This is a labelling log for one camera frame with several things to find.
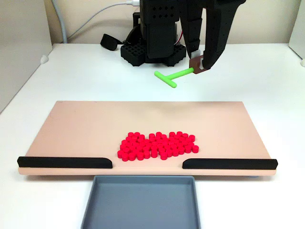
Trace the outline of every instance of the gray plastic tray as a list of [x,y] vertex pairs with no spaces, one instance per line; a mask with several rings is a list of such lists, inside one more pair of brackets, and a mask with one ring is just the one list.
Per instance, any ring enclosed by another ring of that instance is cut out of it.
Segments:
[[192,176],[96,176],[82,229],[200,229]]

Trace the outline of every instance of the white tabletop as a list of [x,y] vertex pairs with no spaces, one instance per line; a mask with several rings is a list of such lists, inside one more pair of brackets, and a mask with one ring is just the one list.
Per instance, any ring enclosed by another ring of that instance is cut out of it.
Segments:
[[76,229],[93,177],[27,177],[24,156],[57,100],[243,101],[274,177],[195,177],[203,229],[301,228],[305,206],[305,68],[286,44],[227,45],[214,67],[174,81],[153,75],[188,68],[132,67],[97,44],[56,44],[0,114],[0,228]]

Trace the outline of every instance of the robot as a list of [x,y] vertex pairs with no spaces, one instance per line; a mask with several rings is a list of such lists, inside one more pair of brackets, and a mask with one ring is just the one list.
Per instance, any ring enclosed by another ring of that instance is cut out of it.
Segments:
[[[121,56],[133,66],[145,62],[174,66],[187,53],[194,73],[208,70],[223,53],[237,8],[245,1],[140,0],[140,13],[133,14],[133,29],[121,47]],[[206,38],[203,56],[200,56],[203,8],[206,9]],[[179,19],[185,46],[175,43],[175,23]]]

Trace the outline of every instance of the green peg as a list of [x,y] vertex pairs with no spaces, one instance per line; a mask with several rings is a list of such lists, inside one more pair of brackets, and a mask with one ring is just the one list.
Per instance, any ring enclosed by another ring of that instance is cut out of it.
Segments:
[[176,88],[177,84],[174,81],[172,81],[173,79],[179,78],[181,76],[184,76],[184,75],[187,75],[187,74],[190,74],[190,73],[193,73],[193,72],[194,72],[194,68],[188,68],[188,69],[185,69],[183,71],[180,71],[180,72],[168,75],[168,76],[162,75],[158,71],[155,71],[154,75],[157,76],[163,82],[170,85],[172,88]]

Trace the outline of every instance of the tan tray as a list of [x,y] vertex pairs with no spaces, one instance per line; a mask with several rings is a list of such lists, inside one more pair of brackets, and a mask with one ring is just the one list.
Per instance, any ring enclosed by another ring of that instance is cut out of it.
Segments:
[[[128,132],[183,131],[196,136],[197,154],[123,162]],[[58,101],[26,156],[105,157],[112,169],[19,167],[24,175],[274,175],[276,170],[183,169],[189,158],[271,159],[242,102]]]

